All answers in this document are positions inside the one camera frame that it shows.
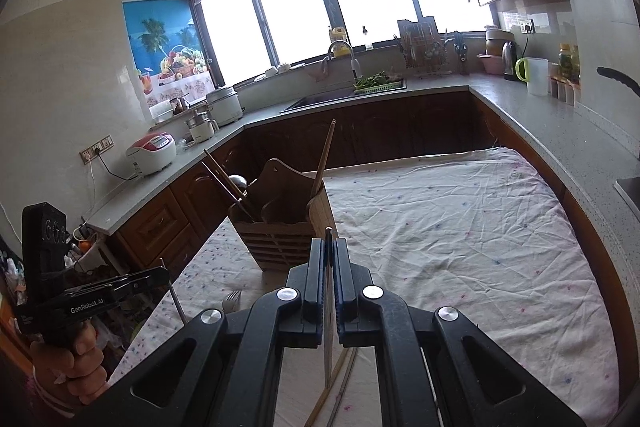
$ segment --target white tablecloth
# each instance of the white tablecloth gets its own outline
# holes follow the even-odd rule
[[[374,283],[414,307],[460,309],[588,426],[615,413],[618,364],[598,286],[562,206],[520,155],[498,148],[394,160],[332,169],[324,182],[351,261],[368,267]],[[261,272],[226,220],[175,288],[194,316],[220,308],[234,289],[242,289],[241,308],[250,307],[284,279]],[[111,382],[180,325],[166,295]],[[334,361],[341,349],[334,342]],[[321,349],[287,349],[275,425],[304,424],[322,371]],[[326,424],[333,401],[316,425]],[[380,424],[373,350],[361,349],[335,425]]]

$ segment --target rice cooker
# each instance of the rice cooker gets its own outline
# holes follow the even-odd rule
[[[164,169],[175,158],[175,140],[167,132],[147,134],[126,152],[137,174],[146,176]]]
[[[209,118],[220,127],[242,118],[242,107],[233,86],[219,87],[207,93],[207,110]]]

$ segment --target poster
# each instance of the poster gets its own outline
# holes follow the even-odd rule
[[[148,107],[178,96],[193,102],[214,90],[188,0],[128,1],[123,6]]]

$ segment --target wall socket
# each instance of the wall socket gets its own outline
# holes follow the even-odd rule
[[[89,163],[96,157],[96,154],[94,152],[96,149],[100,151],[100,154],[102,154],[106,150],[109,150],[111,147],[113,147],[113,139],[111,139],[111,135],[109,134],[102,138],[99,142],[94,143],[91,147],[87,147],[86,149],[80,151],[80,157],[82,158],[84,164],[87,165],[87,163]]]
[[[533,23],[533,19],[529,19],[528,21],[522,21],[520,23],[520,30],[523,33],[535,33],[536,26]]]

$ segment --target plastic pitcher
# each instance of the plastic pitcher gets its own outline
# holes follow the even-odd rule
[[[516,75],[527,83],[527,91],[537,96],[549,92],[549,61],[546,58],[520,58],[516,62]]]

